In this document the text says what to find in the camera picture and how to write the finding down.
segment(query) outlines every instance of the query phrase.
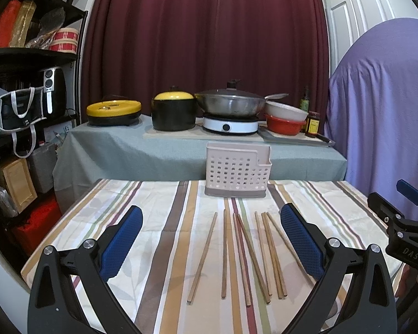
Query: yellow lid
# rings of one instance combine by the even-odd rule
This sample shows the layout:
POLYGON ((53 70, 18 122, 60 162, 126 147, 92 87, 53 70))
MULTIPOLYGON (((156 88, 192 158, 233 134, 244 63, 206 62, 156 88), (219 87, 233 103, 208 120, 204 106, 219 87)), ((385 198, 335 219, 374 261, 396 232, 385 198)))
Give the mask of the yellow lid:
POLYGON ((137 113, 141 103, 136 100, 111 100, 94 103, 87 107, 87 115, 91 117, 120 117, 137 113))
POLYGON ((180 100, 193 99, 193 95, 187 92, 164 92, 159 93, 153 100, 180 100))

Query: purple cloth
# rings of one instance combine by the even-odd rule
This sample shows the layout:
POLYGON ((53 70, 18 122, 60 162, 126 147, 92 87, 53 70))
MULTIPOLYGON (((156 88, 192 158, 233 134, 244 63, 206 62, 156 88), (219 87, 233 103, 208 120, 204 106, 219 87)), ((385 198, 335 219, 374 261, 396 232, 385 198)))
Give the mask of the purple cloth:
POLYGON ((399 179, 418 188, 417 19, 386 21, 353 44, 330 78, 324 129, 348 160, 349 183, 418 220, 396 190, 399 179))

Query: yellow label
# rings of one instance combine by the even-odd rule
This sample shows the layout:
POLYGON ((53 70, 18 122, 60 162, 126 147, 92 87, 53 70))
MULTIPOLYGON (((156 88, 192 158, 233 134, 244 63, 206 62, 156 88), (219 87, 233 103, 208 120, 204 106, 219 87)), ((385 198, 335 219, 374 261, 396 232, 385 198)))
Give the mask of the yellow label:
POLYGON ((319 121, 315 119, 310 119, 310 126, 308 127, 308 133, 317 134, 319 130, 319 121))

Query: table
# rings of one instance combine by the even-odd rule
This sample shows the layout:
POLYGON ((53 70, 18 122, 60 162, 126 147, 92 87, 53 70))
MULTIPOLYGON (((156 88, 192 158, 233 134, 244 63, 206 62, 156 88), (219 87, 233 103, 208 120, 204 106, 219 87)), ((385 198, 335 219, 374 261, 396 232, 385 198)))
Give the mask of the table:
MULTIPOLYGON (((143 227, 119 273, 108 280, 123 309, 144 334, 281 333, 312 289, 277 231, 271 227, 288 296, 277 299, 268 245, 266 265, 271 273, 271 303, 266 305, 251 265, 248 249, 236 245, 233 213, 239 213, 262 268, 255 211, 267 211, 276 222, 285 203, 292 202, 301 215, 323 234, 348 247, 386 247, 384 223, 366 205, 366 197, 347 182, 270 181, 265 198, 218 198, 204 194, 205 181, 139 182, 103 179, 79 200, 43 239, 22 269, 31 287, 37 262, 46 245, 74 249, 88 238, 97 239, 106 227, 117 224, 132 205, 143 211, 143 227), (221 300, 223 210, 227 211, 227 295, 221 300), (187 297, 203 251, 209 227, 218 212, 201 280, 192 305, 187 297), (246 280, 252 305, 245 306, 239 252, 247 260, 246 280)), ((382 250, 389 274, 400 262, 382 250)), ((79 301, 91 326, 103 330, 91 309, 78 277, 73 280, 79 301)), ((338 295, 338 307, 344 297, 338 295)))
MULTIPOLYGON (((136 181, 205 179, 208 140, 143 138, 152 119, 130 127, 74 128, 59 151, 54 189, 62 212, 100 178, 136 181)), ((340 181, 347 161, 329 147, 271 144, 270 179, 340 181)))

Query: chopstick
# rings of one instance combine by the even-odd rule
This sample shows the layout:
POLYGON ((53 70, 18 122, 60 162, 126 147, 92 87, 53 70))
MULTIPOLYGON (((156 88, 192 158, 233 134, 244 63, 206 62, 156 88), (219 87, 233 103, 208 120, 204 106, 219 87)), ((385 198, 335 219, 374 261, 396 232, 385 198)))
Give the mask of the chopstick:
POLYGON ((222 299, 226 299, 226 286, 227 286, 227 275, 228 275, 228 212, 223 211, 223 277, 222 277, 222 299))
POLYGON ((203 253, 201 255, 201 258, 200 258, 200 263, 198 264, 198 268, 196 269, 196 273, 195 273, 195 276, 193 278, 192 287, 189 291, 189 296, 187 297, 187 303, 188 304, 192 304, 192 301, 195 297, 196 288, 198 286, 198 283, 200 282, 201 271, 203 270, 203 265, 205 263, 205 259, 206 259, 206 256, 208 254, 208 251, 209 251, 210 239, 212 237, 213 228, 215 227, 215 222, 216 221, 217 221, 217 213, 215 212, 215 214, 213 216, 213 219, 212 219, 212 224, 211 224, 210 229, 209 229, 208 238, 206 239, 206 244, 205 244, 205 247, 203 249, 203 253))
POLYGON ((279 236, 282 238, 283 242, 285 243, 286 247, 288 248, 288 250, 290 250, 295 262, 297 263, 297 265, 299 266, 299 269, 302 271, 302 274, 305 276, 305 279, 307 280, 307 282, 313 286, 316 283, 316 280, 310 276, 305 268, 303 267, 302 263, 300 262, 299 256, 297 255, 297 253, 294 250, 294 247, 291 245, 290 242, 288 242, 288 240, 286 239, 286 237, 283 235, 282 230, 279 229, 277 223, 275 222, 275 220, 272 218, 272 216, 270 215, 269 212, 266 213, 266 215, 268 216, 269 220, 272 222, 273 226, 275 227, 275 229, 277 230, 277 233, 279 234, 279 236))
POLYGON ((268 222, 266 212, 262 213, 263 226, 265 227, 266 239, 268 240, 268 248, 273 263, 275 286, 277 287, 277 297, 283 299, 288 295, 286 292, 285 282, 283 281, 282 269, 280 266, 277 250, 275 249, 274 239, 272 238, 271 228, 268 222))
POLYGON ((239 224, 237 222, 237 219, 235 218, 235 213, 232 214, 232 218, 234 219, 235 237, 237 238, 237 247, 239 250, 240 269, 242 271, 242 282, 243 290, 245 292, 246 306, 251 306, 251 294, 249 292, 248 282, 246 281, 246 262, 242 253, 242 246, 240 244, 239 224))
POLYGON ((269 304, 271 302, 271 298, 268 294, 268 289, 265 287, 265 282, 263 281, 263 276, 262 276, 262 273, 260 272, 260 266, 259 266, 259 262, 257 261, 257 256, 255 255, 251 240, 249 239, 249 236, 246 234, 246 229, 245 229, 245 226, 243 225, 243 221, 240 218, 240 215, 237 213, 236 216, 237 216, 237 221, 239 222, 239 226, 241 227, 243 231, 243 236, 245 237, 246 245, 248 246, 249 255, 251 256, 251 260, 252 260, 252 266, 254 267, 255 274, 257 275, 257 278, 259 279, 260 290, 262 291, 263 298, 265 299, 266 304, 269 304))
POLYGON ((260 229, 260 219, 259 214, 257 211, 255 212, 255 222, 257 223, 257 231, 259 233, 259 243, 260 243, 260 252, 262 253, 262 261, 263 261, 263 268, 265 271, 265 282, 266 282, 266 288, 268 289, 268 295, 272 296, 271 293, 271 285, 269 283, 269 278, 271 277, 269 274, 268 264, 266 263, 266 256, 265 256, 265 244, 263 242, 263 236, 262 236, 262 230, 260 229))

